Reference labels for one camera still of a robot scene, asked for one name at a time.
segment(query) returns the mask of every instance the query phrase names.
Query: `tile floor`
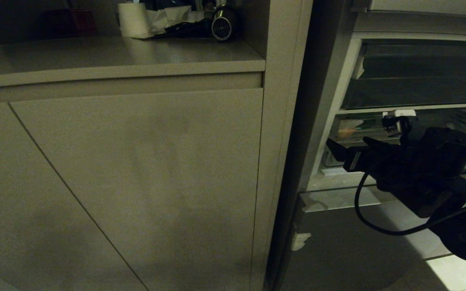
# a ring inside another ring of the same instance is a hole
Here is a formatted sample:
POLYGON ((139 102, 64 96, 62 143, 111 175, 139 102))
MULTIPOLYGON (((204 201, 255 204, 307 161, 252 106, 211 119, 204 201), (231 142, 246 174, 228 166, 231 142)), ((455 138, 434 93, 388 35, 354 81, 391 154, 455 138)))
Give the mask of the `tile floor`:
POLYGON ((453 255, 427 260, 379 291, 466 291, 466 261, 453 255))

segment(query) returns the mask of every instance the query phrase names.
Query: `cabinet door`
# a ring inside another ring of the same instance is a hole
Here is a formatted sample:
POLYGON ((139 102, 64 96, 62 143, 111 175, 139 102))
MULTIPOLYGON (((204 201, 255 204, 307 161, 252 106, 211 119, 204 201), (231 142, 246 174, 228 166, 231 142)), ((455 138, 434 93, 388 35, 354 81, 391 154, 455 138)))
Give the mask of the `cabinet door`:
POLYGON ((248 290, 262 89, 23 101, 17 114, 151 291, 248 290))
POLYGON ((0 103, 0 278, 20 290, 145 290, 0 103))

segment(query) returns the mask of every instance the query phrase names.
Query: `black camera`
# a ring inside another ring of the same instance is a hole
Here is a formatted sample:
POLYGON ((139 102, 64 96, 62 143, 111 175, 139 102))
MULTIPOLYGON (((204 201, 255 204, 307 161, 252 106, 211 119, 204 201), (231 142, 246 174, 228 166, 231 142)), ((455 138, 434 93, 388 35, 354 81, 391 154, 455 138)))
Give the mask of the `black camera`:
POLYGON ((466 179, 460 175, 466 166, 466 133, 453 129, 421 126, 414 111, 387 114, 382 123, 388 135, 400 135, 400 145, 369 137, 367 146, 350 147, 329 139, 327 146, 335 159, 344 162, 348 172, 362 171, 357 188, 357 216, 371 228, 391 235, 406 235, 429 228, 455 255, 466 260, 466 179), (390 192, 424 225, 394 232, 370 223, 360 213, 358 200, 368 175, 379 190, 390 192))

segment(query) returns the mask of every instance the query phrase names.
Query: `countertop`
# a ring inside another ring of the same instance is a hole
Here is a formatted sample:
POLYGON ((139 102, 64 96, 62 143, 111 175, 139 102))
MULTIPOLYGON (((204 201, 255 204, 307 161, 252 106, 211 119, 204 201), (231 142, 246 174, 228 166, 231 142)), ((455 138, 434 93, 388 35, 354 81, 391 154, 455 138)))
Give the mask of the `countertop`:
POLYGON ((90 37, 0 48, 0 86, 265 70, 264 58, 242 40, 90 37))

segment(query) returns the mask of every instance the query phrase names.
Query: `shelf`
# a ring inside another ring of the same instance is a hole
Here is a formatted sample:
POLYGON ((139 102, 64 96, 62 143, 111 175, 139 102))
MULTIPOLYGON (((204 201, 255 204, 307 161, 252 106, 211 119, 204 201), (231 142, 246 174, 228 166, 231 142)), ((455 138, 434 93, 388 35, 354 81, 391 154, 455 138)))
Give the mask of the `shelf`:
POLYGON ((265 70, 264 58, 242 40, 92 37, 1 48, 0 86, 265 70))
MULTIPOLYGON (((416 108, 416 116, 422 127, 448 127, 466 133, 466 107, 432 107, 416 108)), ((366 145, 362 140, 368 136, 390 144, 398 144, 398 137, 388 137, 381 125, 380 112, 351 113, 355 110, 345 110, 344 114, 336 114, 331 127, 329 138, 344 147, 358 147, 366 145)), ((358 185, 362 173, 347 173, 342 168, 342 162, 337 162, 329 148, 325 148, 316 175, 312 175, 307 191, 355 187, 358 185)))
POLYGON ((395 105, 395 106, 390 106, 390 107, 373 107, 373 108, 362 108, 362 109, 341 108, 337 111, 336 115, 338 114, 367 114, 371 112, 393 111, 397 109, 425 110, 425 109, 448 109, 448 108, 466 108, 466 103, 452 103, 452 104, 438 104, 438 105, 395 105))
POLYGON ((466 103, 466 78, 352 80, 342 108, 466 103))

